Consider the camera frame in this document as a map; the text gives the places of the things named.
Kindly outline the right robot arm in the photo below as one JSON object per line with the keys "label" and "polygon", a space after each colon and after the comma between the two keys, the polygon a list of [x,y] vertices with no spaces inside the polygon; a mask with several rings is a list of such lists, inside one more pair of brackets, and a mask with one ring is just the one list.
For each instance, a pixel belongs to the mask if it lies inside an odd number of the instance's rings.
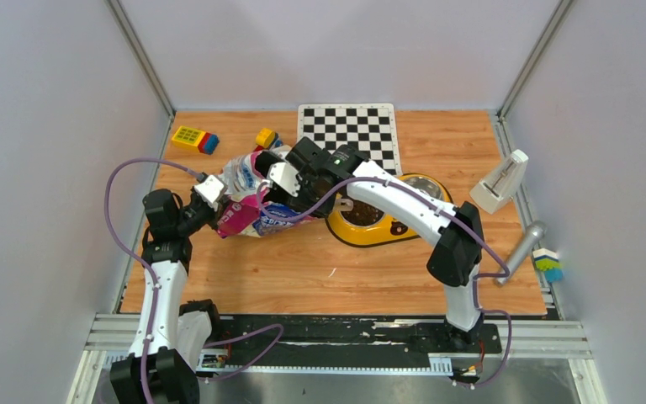
{"label": "right robot arm", "polygon": [[343,193],[390,215],[425,240],[432,247],[427,271],[445,289],[448,343],[464,352],[479,342],[482,314],[473,278],[479,272],[484,235],[476,208],[424,194],[349,145],[328,152],[302,139],[285,161],[296,171],[301,200],[297,211],[328,205]]}

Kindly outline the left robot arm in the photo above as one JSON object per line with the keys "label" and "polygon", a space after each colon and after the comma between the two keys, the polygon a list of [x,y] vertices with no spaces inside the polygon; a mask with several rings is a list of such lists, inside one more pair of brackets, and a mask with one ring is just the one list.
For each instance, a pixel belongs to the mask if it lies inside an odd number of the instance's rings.
{"label": "left robot arm", "polygon": [[168,189],[150,192],[143,205],[146,292],[134,341],[127,356],[113,363],[110,383],[121,403],[196,403],[201,350],[222,341],[224,325],[212,300],[180,300],[193,252],[190,237],[212,223],[214,210],[196,192],[183,205]]}

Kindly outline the yellow double pet bowl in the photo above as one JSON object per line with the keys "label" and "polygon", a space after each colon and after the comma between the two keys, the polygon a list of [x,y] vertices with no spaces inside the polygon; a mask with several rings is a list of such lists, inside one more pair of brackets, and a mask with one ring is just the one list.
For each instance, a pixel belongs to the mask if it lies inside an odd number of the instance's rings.
{"label": "yellow double pet bowl", "polygon": [[[399,179],[433,198],[453,202],[448,189],[434,177],[422,173],[405,173]],[[407,225],[386,214],[377,224],[361,227],[352,226],[343,219],[341,212],[333,211],[326,218],[326,226],[339,242],[351,247],[377,247],[419,238]]]}

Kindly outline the pink pet food bag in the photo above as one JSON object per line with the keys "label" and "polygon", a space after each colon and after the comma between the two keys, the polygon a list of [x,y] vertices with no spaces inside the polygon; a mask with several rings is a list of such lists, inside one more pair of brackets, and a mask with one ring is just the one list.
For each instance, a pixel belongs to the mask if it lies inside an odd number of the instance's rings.
{"label": "pink pet food bag", "polygon": [[257,187],[267,176],[255,168],[255,163],[266,153],[262,150],[234,157],[217,175],[225,183],[225,195],[229,198],[217,222],[216,232],[220,237],[264,237],[315,219],[309,215],[300,221],[286,222],[286,218],[299,212],[282,203],[269,201],[270,188],[262,191],[262,202],[271,215],[266,216],[260,211],[256,202]]}

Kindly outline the brown pet food kibble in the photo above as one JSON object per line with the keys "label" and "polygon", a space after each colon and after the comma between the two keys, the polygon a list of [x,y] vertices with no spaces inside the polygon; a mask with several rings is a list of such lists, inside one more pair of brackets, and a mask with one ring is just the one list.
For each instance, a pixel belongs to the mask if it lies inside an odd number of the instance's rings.
{"label": "brown pet food kibble", "polygon": [[385,213],[361,201],[353,200],[352,208],[341,213],[343,219],[352,226],[373,226],[381,221]]}

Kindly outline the clear plastic scoop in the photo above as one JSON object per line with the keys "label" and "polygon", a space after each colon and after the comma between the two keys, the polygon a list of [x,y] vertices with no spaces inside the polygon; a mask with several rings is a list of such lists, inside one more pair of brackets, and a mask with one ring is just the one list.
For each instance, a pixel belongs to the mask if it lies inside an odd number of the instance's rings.
{"label": "clear plastic scoop", "polygon": [[355,207],[355,202],[352,199],[339,197],[336,198],[334,204],[334,211],[337,212],[349,212],[352,211]]}

